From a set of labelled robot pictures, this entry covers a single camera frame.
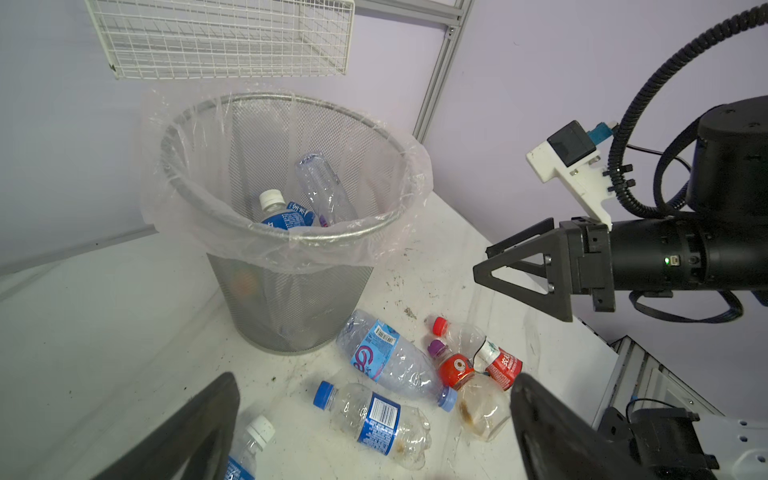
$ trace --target plastic bottle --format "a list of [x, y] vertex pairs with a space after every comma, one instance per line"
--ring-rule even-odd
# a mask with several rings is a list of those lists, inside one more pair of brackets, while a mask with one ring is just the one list
[[309, 154], [301, 159], [296, 164], [296, 176], [322, 227], [358, 218], [341, 180], [323, 155]]
[[394, 403], [359, 383], [337, 389], [322, 382], [314, 404], [328, 410], [331, 424], [358, 442], [409, 470], [424, 466], [432, 439], [429, 421], [419, 409]]
[[249, 410], [235, 423], [227, 475], [224, 480], [253, 480], [256, 476], [256, 454], [264, 450], [275, 435], [275, 428], [264, 415], [253, 421]]
[[467, 357], [440, 340], [429, 344], [442, 381], [458, 390], [458, 413], [463, 425], [481, 440], [490, 442], [510, 419], [509, 398], [491, 377], [475, 372]]
[[476, 371], [488, 372], [504, 390], [512, 386], [523, 368], [520, 359], [497, 347], [482, 330], [469, 323], [450, 323], [439, 316], [432, 324], [432, 333], [441, 337], [451, 350], [466, 356]]
[[384, 388], [437, 402], [446, 412], [453, 409], [456, 392], [443, 386], [429, 357], [370, 313], [352, 312], [336, 345], [352, 366]]
[[290, 208], [286, 208], [286, 201], [280, 190], [265, 190], [259, 195], [261, 210], [264, 210], [266, 219], [261, 223], [275, 228], [288, 230], [294, 227], [305, 227], [304, 216]]

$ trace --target wire basket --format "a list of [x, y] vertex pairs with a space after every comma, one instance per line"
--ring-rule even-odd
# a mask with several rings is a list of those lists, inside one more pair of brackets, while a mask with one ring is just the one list
[[117, 78], [345, 74], [354, 0], [85, 0]]
[[[410, 231], [396, 222], [428, 193], [418, 165], [426, 152], [420, 145], [409, 149], [418, 145], [412, 137], [410, 145], [402, 140], [326, 101], [268, 91], [230, 93], [179, 114], [164, 132], [159, 164], [157, 147], [149, 143], [146, 158], [165, 186], [164, 193], [149, 197], [173, 198], [160, 203], [182, 206], [181, 223], [210, 239], [210, 265], [246, 339], [272, 353], [306, 353], [338, 335], [366, 287], [372, 267], [345, 262], [383, 245], [396, 247], [385, 237]], [[307, 151], [330, 159], [360, 218], [299, 236], [257, 223], [265, 217], [253, 210], [259, 193], [277, 187], [286, 198], [304, 198], [290, 171]], [[181, 220], [170, 213], [162, 217]], [[161, 232], [191, 238], [180, 223], [153, 220]], [[276, 269], [226, 258], [224, 248]], [[319, 270], [304, 273], [311, 266]]]

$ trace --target blue bottle cap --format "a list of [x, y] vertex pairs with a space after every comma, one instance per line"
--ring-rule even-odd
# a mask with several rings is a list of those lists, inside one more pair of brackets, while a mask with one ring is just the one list
[[315, 400], [313, 402], [315, 407], [321, 410], [325, 410], [326, 405], [328, 403], [328, 398], [330, 398], [332, 391], [333, 391], [333, 385], [323, 380], [320, 383], [320, 386], [317, 387], [317, 393], [315, 394]]
[[451, 387], [446, 386], [442, 390], [442, 395], [440, 400], [437, 402], [437, 405], [446, 412], [450, 412], [453, 410], [453, 406], [456, 405], [457, 398], [458, 393]]

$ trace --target red bottle label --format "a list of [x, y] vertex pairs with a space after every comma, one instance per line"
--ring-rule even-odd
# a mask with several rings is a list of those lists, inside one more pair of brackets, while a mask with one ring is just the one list
[[443, 385], [447, 385], [454, 389], [456, 385], [461, 385], [462, 381], [469, 375], [475, 372], [471, 366], [469, 366], [469, 360], [461, 353], [457, 353], [451, 358], [444, 361], [438, 369], [438, 375], [442, 380]]
[[506, 353], [503, 349], [496, 360], [485, 369], [491, 377], [504, 389], [507, 390], [515, 382], [518, 374], [523, 370], [523, 362], [516, 357]]

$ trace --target bottle label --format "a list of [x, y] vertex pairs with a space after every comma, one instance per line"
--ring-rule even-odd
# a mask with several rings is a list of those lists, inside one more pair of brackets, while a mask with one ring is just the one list
[[224, 476], [224, 480], [254, 480], [254, 478], [245, 468], [235, 462], [234, 458], [230, 457], [230, 461], [227, 463], [227, 474]]
[[294, 227], [305, 227], [304, 217], [299, 212], [285, 212], [284, 214], [273, 215], [261, 222], [270, 227], [288, 230]]
[[289, 204], [286, 205], [286, 208], [289, 210], [293, 210], [294, 212], [297, 212], [299, 215], [304, 217], [305, 226], [311, 227], [312, 224], [315, 223], [315, 212], [311, 211], [310, 209], [302, 207], [296, 202], [290, 202]]
[[357, 441], [389, 455], [400, 423], [400, 405], [375, 393]]
[[461, 353], [456, 353], [444, 361], [437, 369], [437, 373], [442, 380], [442, 384], [452, 389], [458, 389], [464, 380], [475, 372], [469, 365], [467, 357]]
[[514, 356], [506, 353], [488, 340], [483, 343], [480, 350], [475, 355], [475, 365], [478, 361], [482, 365], [487, 365], [485, 371], [504, 389], [509, 389], [515, 382], [520, 371], [523, 369], [523, 362]]
[[349, 362], [371, 380], [378, 382], [384, 365], [395, 351], [395, 345], [399, 339], [400, 334], [395, 329], [381, 320], [376, 320], [376, 324], [368, 331], [366, 338], [362, 339], [362, 343]]

